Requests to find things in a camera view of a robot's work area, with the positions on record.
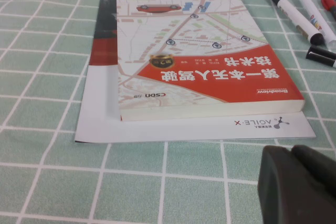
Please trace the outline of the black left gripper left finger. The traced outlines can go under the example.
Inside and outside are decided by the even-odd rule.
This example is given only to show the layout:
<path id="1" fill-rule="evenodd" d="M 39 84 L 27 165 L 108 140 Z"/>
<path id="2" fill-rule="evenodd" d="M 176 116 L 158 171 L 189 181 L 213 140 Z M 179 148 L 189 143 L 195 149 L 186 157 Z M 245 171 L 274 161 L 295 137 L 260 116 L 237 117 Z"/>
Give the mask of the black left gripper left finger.
<path id="1" fill-rule="evenodd" d="M 262 151 L 258 196 L 264 223 L 335 223 L 335 181 L 316 179 L 284 147 Z"/>

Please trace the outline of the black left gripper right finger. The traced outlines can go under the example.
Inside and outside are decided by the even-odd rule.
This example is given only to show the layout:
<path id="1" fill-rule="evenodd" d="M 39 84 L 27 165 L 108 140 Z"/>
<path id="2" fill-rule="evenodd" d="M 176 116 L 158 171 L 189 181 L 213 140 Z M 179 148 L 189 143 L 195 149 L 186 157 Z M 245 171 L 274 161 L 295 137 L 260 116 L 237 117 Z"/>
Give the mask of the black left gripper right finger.
<path id="1" fill-rule="evenodd" d="M 335 161 L 305 145 L 295 145 L 291 152 L 321 182 L 335 181 Z"/>

